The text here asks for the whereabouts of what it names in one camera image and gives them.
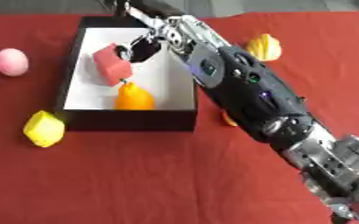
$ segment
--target gray metal part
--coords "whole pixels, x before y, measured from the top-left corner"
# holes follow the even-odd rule
[[[208,60],[215,67],[216,71],[213,75],[208,75],[202,70],[201,62],[203,60]],[[196,45],[189,56],[187,65],[190,67],[194,78],[206,88],[214,88],[223,80],[225,66],[222,58],[217,52],[212,51],[204,45]]]

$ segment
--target black box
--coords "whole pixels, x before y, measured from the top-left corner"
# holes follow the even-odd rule
[[[146,32],[144,25],[131,17],[81,20],[54,109],[68,130],[194,130],[196,84],[165,46],[146,62],[132,65],[130,77],[154,95],[156,109],[113,109],[118,85],[105,84],[92,53],[111,43],[130,43]]]

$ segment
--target toy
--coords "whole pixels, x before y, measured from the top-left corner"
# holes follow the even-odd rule
[[[94,53],[96,67],[110,86],[115,86],[121,79],[131,77],[130,62],[118,57],[116,44],[111,44]]]
[[[270,34],[261,34],[249,41],[246,50],[261,61],[277,60],[282,54],[282,48],[277,39]]]
[[[18,49],[7,48],[0,51],[0,72],[7,76],[19,76],[28,70],[28,59]]]
[[[149,110],[155,109],[155,99],[148,91],[138,87],[133,82],[124,83],[118,90],[115,109]]]
[[[43,110],[34,114],[27,122],[23,133],[39,147],[49,147],[59,142],[64,136],[65,124]]]
[[[238,124],[237,124],[235,121],[233,121],[233,119],[231,119],[231,118],[229,117],[229,115],[227,114],[226,110],[223,110],[223,111],[222,111],[222,119],[223,119],[223,121],[224,121],[226,124],[228,124],[229,126],[238,127]]]

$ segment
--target yellow block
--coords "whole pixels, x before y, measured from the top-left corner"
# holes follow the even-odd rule
[[[49,147],[64,136],[65,124],[43,110],[34,114],[23,128],[23,133],[39,147]]]

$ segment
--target pink ball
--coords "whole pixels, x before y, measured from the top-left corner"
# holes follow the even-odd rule
[[[8,76],[19,76],[28,69],[27,56],[18,49],[7,48],[0,52],[0,72]]]

